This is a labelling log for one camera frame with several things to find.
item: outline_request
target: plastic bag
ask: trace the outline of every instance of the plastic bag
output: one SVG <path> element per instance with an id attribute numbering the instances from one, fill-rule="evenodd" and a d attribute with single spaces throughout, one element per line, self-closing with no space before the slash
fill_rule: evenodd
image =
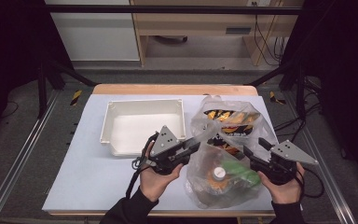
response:
<path id="1" fill-rule="evenodd" d="M 191 120 L 191 131 L 201 145 L 191 155 L 185 188 L 197 207 L 228 208 L 256 197 L 260 180 L 241 149 L 246 145 L 260 159 L 269 158 L 258 138 L 271 144 L 277 140 L 263 116 L 248 102 L 207 96 Z"/>
<path id="2" fill-rule="evenodd" d="M 211 119 L 209 111 L 228 111 L 229 115 Z M 266 161 L 270 153 L 258 144 L 258 138 L 262 137 L 272 145 L 278 144 L 263 115 L 249 102 L 222 101 L 220 96 L 207 96 L 201 102 L 200 110 L 192 118 L 190 125 L 193 136 L 197 136 L 199 141 L 207 141 L 211 145 L 221 147 L 239 160 L 243 156 L 233 153 L 232 148 L 236 148 L 235 152 L 241 154 L 242 146 L 247 146 L 258 158 Z"/>

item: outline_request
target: wrist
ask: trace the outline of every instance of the wrist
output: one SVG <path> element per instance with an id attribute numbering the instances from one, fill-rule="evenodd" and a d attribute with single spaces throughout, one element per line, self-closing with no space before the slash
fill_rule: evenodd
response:
<path id="1" fill-rule="evenodd" d="M 301 214 L 301 204 L 287 203 L 277 204 L 272 202 L 277 223 L 303 224 L 306 223 Z"/>
<path id="2" fill-rule="evenodd" d="M 140 187 L 141 192 L 143 193 L 143 195 L 151 202 L 151 203 L 155 203 L 159 196 L 157 196 L 155 193 L 153 193 L 152 190 L 147 190 L 142 188 L 142 185 Z"/>
<path id="3" fill-rule="evenodd" d="M 129 200 L 123 200 L 123 212 L 129 223 L 146 223 L 147 215 L 158 204 L 150 202 L 138 188 Z"/>
<path id="4" fill-rule="evenodd" d="M 285 198 L 272 197 L 272 201 L 278 204 L 287 204 L 287 203 L 298 203 L 299 199 L 285 199 Z"/>

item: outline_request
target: table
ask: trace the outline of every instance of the table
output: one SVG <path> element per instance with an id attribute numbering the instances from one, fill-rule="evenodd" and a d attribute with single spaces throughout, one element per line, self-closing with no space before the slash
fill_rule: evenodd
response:
<path id="1" fill-rule="evenodd" d="M 177 99 L 184 102 L 186 135 L 189 122 L 200 107 L 204 94 L 218 94 L 223 100 L 248 101 L 271 125 L 267 109 L 254 87 L 230 85 L 117 85 L 95 87 L 78 123 L 71 146 L 48 194 L 43 210 L 53 216 L 103 216 L 120 198 L 130 183 L 133 159 L 117 159 L 100 143 L 104 112 L 109 101 Z M 268 217 L 274 216 L 266 188 L 241 205 L 227 209 L 199 209 L 184 191 L 186 166 L 150 212 L 154 217 Z"/>

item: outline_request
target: white plastic container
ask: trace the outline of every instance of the white plastic container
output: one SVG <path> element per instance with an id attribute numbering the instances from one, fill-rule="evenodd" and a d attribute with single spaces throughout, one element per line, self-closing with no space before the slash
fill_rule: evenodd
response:
<path id="1" fill-rule="evenodd" d="M 181 99 L 109 102 L 101 143 L 109 145 L 114 156 L 135 158 L 141 155 L 147 139 L 164 125 L 179 140 L 186 139 Z"/>

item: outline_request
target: floor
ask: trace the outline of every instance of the floor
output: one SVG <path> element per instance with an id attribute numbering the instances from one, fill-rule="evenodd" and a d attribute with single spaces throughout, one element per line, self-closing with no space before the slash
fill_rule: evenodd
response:
<path id="1" fill-rule="evenodd" d="M 276 63 L 266 55 L 268 63 Z M 150 40 L 145 66 L 137 62 L 107 63 L 74 62 L 78 72 L 103 83 L 203 83 L 244 84 L 264 76 L 276 65 L 262 63 L 253 66 L 240 37 L 189 36 L 187 42 L 177 39 L 154 37 Z M 257 87 L 265 99 L 273 125 L 296 117 L 293 91 L 280 91 L 280 76 Z M 57 96 L 57 104 L 50 111 L 48 122 L 40 127 L 35 141 L 24 145 L 38 124 L 37 83 L 19 87 L 9 95 L 7 110 L 0 121 L 0 223 L 84 223 L 83 217 L 52 217 L 41 211 L 60 165 L 68 149 L 82 108 L 87 103 L 92 88 L 86 87 L 71 77 L 64 76 L 66 86 Z M 74 92 L 81 89 L 82 95 L 76 106 L 70 106 Z M 280 104 L 270 100 L 270 93 Z M 48 97 L 56 91 L 48 88 Z M 311 94 L 307 107 L 318 103 Z M 280 141 L 293 136 L 298 123 L 279 133 Z M 323 114 L 315 111 L 307 116 L 307 125 L 296 139 L 296 144 L 309 153 L 316 152 L 327 169 L 326 192 L 319 199 L 303 201 L 304 217 L 309 223 L 358 223 L 358 167 L 355 161 L 340 156 L 335 140 Z M 19 156 L 26 160 L 21 163 Z M 13 164 L 19 162 L 20 169 L 7 181 L 7 174 L 14 173 Z M 320 190 L 317 179 L 310 175 L 309 194 Z M 242 223 L 268 223 L 269 218 L 243 218 Z M 97 223 L 90 217 L 89 223 Z"/>

